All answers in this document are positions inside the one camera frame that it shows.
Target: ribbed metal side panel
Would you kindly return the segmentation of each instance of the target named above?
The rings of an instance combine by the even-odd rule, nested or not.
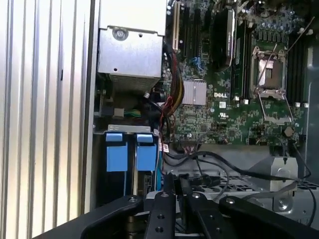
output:
[[[0,1],[0,238],[81,206],[90,0]]]

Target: screw hole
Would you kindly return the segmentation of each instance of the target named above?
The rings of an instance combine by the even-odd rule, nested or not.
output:
[[[162,233],[164,231],[164,229],[162,227],[157,227],[157,228],[155,228],[155,231],[157,233]]]

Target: chipset heatsink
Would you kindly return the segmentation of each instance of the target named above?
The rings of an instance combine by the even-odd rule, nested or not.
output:
[[[202,80],[184,81],[184,105],[206,105],[207,83]]]

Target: cable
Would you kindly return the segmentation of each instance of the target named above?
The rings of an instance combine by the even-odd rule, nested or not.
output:
[[[197,167],[198,167],[200,175],[203,176],[203,172],[201,171],[201,168],[200,168],[200,165],[199,165],[199,160],[198,160],[197,157],[196,157],[196,164],[197,164]]]
[[[195,150],[198,151],[199,150],[199,145],[200,143],[202,142],[202,140],[206,137],[206,136],[209,136],[209,135],[215,135],[216,132],[213,132],[213,131],[209,131],[209,132],[206,132],[206,133],[203,133],[200,137],[198,137],[197,139],[197,144],[195,146]],[[226,143],[228,143],[227,139],[224,137],[224,136],[221,136],[221,135],[216,135],[217,137],[221,137]]]
[[[166,123],[166,137],[167,139],[169,140],[170,138],[170,120],[169,118],[167,117],[167,115],[163,112],[163,109],[158,105],[156,104],[155,102],[151,101],[149,98],[145,98],[144,99],[146,100],[147,103],[149,103],[151,106],[153,106],[156,110],[158,110],[161,114],[164,115],[164,119],[165,119],[165,123]]]
[[[283,140],[280,137],[278,137],[276,135],[264,135],[259,140],[257,140],[256,144],[258,144],[261,140],[263,140],[265,138],[270,138],[270,137],[274,137],[274,138],[279,140],[279,142],[283,148],[283,155],[282,156],[285,157],[287,154],[285,143],[283,142]]]
[[[261,193],[255,193],[255,194],[251,194],[251,195],[245,196],[245,197],[243,197],[242,199],[243,199],[243,200],[249,200],[249,199],[251,199],[251,198],[259,198],[259,199],[262,199],[262,198],[274,198],[274,197],[279,197],[279,196],[281,196],[283,193],[294,189],[297,185],[298,185],[298,182],[293,182],[293,183],[287,185],[286,187],[283,187],[281,190],[279,190],[279,191],[277,191],[277,192],[265,192],[265,193],[261,192]],[[311,217],[310,217],[309,222],[307,223],[307,226],[310,227],[310,226],[312,225],[312,223],[313,223],[313,221],[314,221],[314,218],[315,218],[315,215],[316,215],[317,200],[316,200],[315,195],[314,195],[314,193],[312,192],[311,188],[310,188],[308,185],[306,185],[305,183],[302,183],[302,185],[309,190],[309,192],[310,192],[310,194],[311,194],[311,196],[312,196],[312,198],[313,198],[313,202],[314,202],[312,214],[311,214]]]
[[[279,197],[280,195],[284,194],[287,191],[293,190],[298,185],[298,182],[293,182],[282,189],[276,191],[276,192],[261,192],[261,193],[254,193],[251,195],[247,195],[243,197],[243,200],[249,200],[251,198],[274,198]]]
[[[316,210],[317,210],[317,200],[316,200],[316,197],[315,197],[314,193],[312,192],[311,188],[307,184],[305,184],[302,180],[300,180],[298,178],[293,179],[293,178],[287,178],[287,177],[278,177],[278,176],[266,175],[266,174],[255,173],[255,172],[243,170],[243,169],[237,168],[235,165],[228,162],[225,158],[223,158],[222,156],[218,155],[217,153],[213,153],[213,152],[208,152],[208,151],[196,152],[196,153],[192,154],[191,157],[203,156],[203,155],[211,156],[211,157],[219,160],[220,162],[226,164],[232,170],[234,170],[240,174],[250,176],[250,177],[255,177],[255,178],[260,178],[260,179],[265,179],[265,180],[272,180],[272,181],[294,180],[296,182],[302,183],[303,186],[309,190],[309,192],[313,198],[313,202],[314,202],[312,215],[311,215],[311,218],[310,218],[307,226],[311,226],[311,224],[313,223],[315,215],[316,215]]]
[[[230,167],[232,170],[234,170],[240,174],[250,176],[250,177],[260,178],[260,179],[265,179],[265,180],[274,180],[274,181],[283,181],[283,180],[294,180],[294,181],[297,180],[297,181],[299,181],[299,179],[291,179],[291,178],[287,178],[287,177],[272,176],[272,175],[255,173],[255,172],[250,172],[247,170],[240,169],[240,168],[236,167],[235,165],[231,164],[230,162],[228,162],[225,158],[223,158],[219,154],[213,153],[213,152],[208,152],[208,151],[195,152],[195,153],[189,155],[187,158],[192,159],[194,157],[203,156],[203,155],[213,157],[213,158],[217,159],[218,161],[224,163],[228,167]]]
[[[164,162],[168,165],[168,166],[171,166],[171,167],[178,167],[178,166],[181,166],[183,164],[185,164],[187,161],[188,161],[188,158],[184,158],[182,159],[180,162],[176,163],[176,164],[171,164],[170,162],[167,161],[167,156],[166,156],[166,153],[164,154]]]
[[[221,169],[225,172],[226,177],[227,177],[226,184],[225,184],[225,186],[222,188],[222,190],[220,190],[219,194],[214,198],[215,201],[218,200],[218,199],[224,194],[224,192],[226,191],[226,189],[228,188],[229,181],[230,181],[230,177],[229,177],[230,175],[229,175],[228,170],[227,170],[224,166],[219,165],[218,163],[209,162],[209,161],[202,160],[202,159],[197,159],[197,161],[215,165],[215,166],[221,168]]]
[[[307,174],[306,176],[304,176],[304,179],[309,178],[309,177],[311,176],[311,171],[310,171],[310,169],[308,168],[307,163],[306,163],[304,157],[301,155],[301,153],[300,153],[299,150],[297,149],[297,146],[296,146],[295,143],[293,143],[293,146],[294,146],[295,150],[297,151],[297,153],[298,153],[298,155],[299,155],[299,157],[300,157],[302,163],[304,164],[305,168],[306,168],[307,171],[308,171],[308,174]]]
[[[316,215],[317,200],[316,200],[316,197],[315,197],[313,191],[311,190],[311,188],[310,188],[307,184],[305,184],[305,183],[303,183],[302,185],[303,185],[305,188],[308,189],[308,191],[309,191],[310,194],[311,194],[311,197],[313,198],[313,202],[314,202],[313,211],[312,211],[311,216],[310,216],[310,219],[309,219],[309,221],[308,221],[308,223],[307,223],[307,226],[308,226],[308,227],[311,227],[311,225],[312,225],[313,222],[314,222],[315,215]]]

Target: green circuit board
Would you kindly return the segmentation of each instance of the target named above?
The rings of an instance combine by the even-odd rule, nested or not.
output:
[[[237,42],[236,51],[244,51],[243,45]],[[201,69],[198,70],[193,59],[182,59],[180,57],[180,68],[184,81],[202,80],[207,83],[206,105],[181,105],[175,112],[175,124],[172,128],[172,141],[197,141],[203,134],[209,134],[203,139],[203,143],[220,143],[225,141],[227,144],[247,145],[256,144],[264,135],[274,135],[282,137],[283,131],[290,127],[293,130],[292,138],[299,140],[299,135],[304,131],[305,117],[307,109],[304,107],[295,107],[287,105],[285,101],[263,100],[263,106],[269,116],[274,118],[290,116],[291,122],[281,124],[265,121],[259,99],[251,98],[249,103],[245,104],[241,98],[235,101],[230,97],[231,90],[231,68],[224,72],[214,72],[209,60],[209,34],[201,34],[200,57]],[[251,52],[258,45],[271,50],[274,47],[273,42],[254,39]],[[278,48],[285,50],[285,44],[279,44]],[[240,66],[242,59],[237,54],[236,64]],[[235,75],[241,78],[243,75],[240,67],[236,67]],[[166,74],[163,80],[164,88],[170,89],[171,74]],[[227,97],[216,97],[216,94],[222,94]],[[264,139],[260,142],[279,145],[280,142],[275,139]]]

